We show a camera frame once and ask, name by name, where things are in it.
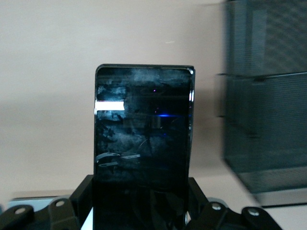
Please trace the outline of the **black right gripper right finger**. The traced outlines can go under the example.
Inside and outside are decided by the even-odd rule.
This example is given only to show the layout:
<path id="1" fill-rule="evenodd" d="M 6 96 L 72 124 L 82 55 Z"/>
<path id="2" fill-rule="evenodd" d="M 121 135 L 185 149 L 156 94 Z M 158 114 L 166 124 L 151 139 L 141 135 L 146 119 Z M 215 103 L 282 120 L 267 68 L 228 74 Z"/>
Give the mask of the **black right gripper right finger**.
<path id="1" fill-rule="evenodd" d="M 259 207 L 244 207 L 236 213 L 221 202 L 209 201 L 193 177 L 188 179 L 188 213 L 186 230 L 281 230 Z"/>

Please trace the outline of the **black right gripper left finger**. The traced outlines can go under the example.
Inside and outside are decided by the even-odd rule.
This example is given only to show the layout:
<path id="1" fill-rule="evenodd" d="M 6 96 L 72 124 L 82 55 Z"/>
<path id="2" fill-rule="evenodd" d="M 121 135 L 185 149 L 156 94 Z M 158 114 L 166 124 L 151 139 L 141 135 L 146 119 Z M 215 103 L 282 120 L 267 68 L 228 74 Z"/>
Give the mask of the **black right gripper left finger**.
<path id="1" fill-rule="evenodd" d="M 68 197 L 57 197 L 45 208 L 17 205 L 0 215 L 2 230 L 80 230 L 93 207 L 93 176 L 87 175 Z"/>

